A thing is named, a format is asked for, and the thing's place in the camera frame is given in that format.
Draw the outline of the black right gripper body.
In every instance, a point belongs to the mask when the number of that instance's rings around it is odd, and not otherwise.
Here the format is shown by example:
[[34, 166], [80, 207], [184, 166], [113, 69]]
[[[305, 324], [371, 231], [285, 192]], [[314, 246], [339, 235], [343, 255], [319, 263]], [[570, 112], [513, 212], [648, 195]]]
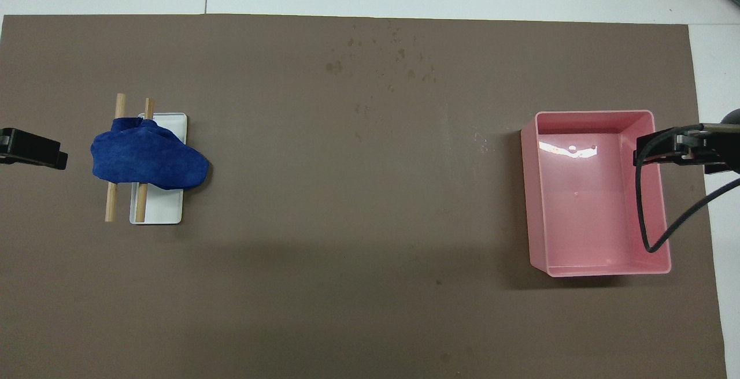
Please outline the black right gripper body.
[[720, 153], [720, 139], [730, 135], [729, 124], [696, 124], [676, 127], [675, 147], [679, 166], [703, 166], [705, 174], [727, 173], [730, 164]]

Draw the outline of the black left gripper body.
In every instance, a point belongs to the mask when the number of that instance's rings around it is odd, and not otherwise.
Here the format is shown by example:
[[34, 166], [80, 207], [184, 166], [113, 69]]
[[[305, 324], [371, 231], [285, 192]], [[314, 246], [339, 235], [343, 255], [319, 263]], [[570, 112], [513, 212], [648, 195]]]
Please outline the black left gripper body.
[[13, 127], [2, 128], [1, 163], [60, 168], [61, 143]]

